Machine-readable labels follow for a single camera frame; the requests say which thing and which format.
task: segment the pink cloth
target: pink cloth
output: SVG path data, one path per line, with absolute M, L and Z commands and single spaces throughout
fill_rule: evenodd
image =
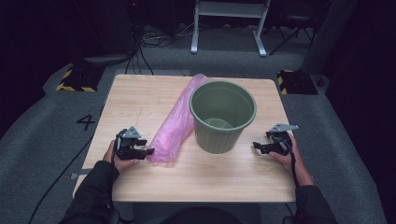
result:
M 190 112 L 190 97 L 202 84 L 212 81 L 203 74 L 192 77 L 189 85 L 181 93 L 171 112 L 155 134 L 150 148 L 155 148 L 154 154 L 147 157 L 148 161 L 168 163 L 175 161 L 178 150 L 194 126 Z

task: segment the person's right hand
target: person's right hand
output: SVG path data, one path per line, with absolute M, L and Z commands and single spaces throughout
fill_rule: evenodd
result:
M 110 145 L 108 146 L 108 150 L 105 153 L 103 160 L 108 161 L 111 163 L 111 155 L 113 152 L 113 147 L 114 147 L 114 140 L 110 142 Z M 122 173 L 124 170 L 127 170 L 128 168 L 138 164 L 140 160 L 134 159 L 134 160 L 127 160 L 127 161 L 122 161 L 117 155 L 114 155 L 114 166 L 117 168 L 117 170 Z
M 297 180 L 300 186 L 303 185 L 314 185 L 314 180 L 306 169 L 303 157 L 301 156 L 300 149 L 297 146 L 297 141 L 293 135 L 289 134 L 292 143 L 292 151 L 294 153 L 294 158 L 296 159 L 295 171 L 297 175 Z M 269 155 L 275 160 L 279 161 L 283 167 L 292 175 L 291 169 L 291 155 L 290 153 L 286 156 L 283 156 L 276 152 L 270 152 Z

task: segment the green bucket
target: green bucket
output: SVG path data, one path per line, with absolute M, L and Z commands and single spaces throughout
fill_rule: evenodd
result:
M 198 145 L 215 154 L 231 150 L 256 110 L 253 96 L 238 84 L 212 81 L 201 85 L 190 98 Z

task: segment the white stand leg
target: white stand leg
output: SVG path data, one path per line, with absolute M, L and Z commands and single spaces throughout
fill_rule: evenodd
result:
M 265 1 L 264 9 L 262 11 L 262 16 L 260 18 L 259 30 L 253 31 L 254 40 L 256 41 L 256 45 L 259 50 L 259 54 L 262 57 L 267 56 L 267 52 L 265 52 L 264 45 L 262 44 L 261 35 L 262 35 L 262 27 L 264 26 L 265 18 L 267 17 L 268 7 L 270 6 L 270 3 L 271 3 L 271 0 Z
M 199 0 L 195 1 L 194 11 L 194 34 L 192 35 L 191 53 L 196 54 L 198 52 L 198 22 L 199 22 Z

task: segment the black sleeve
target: black sleeve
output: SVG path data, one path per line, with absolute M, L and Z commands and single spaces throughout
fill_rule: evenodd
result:
M 81 182 L 60 223 L 108 223 L 110 209 L 107 205 L 111 200 L 113 180 L 119 174 L 110 162 L 98 161 Z
M 297 223 L 334 224 L 332 209 L 317 186 L 301 186 L 296 189 Z

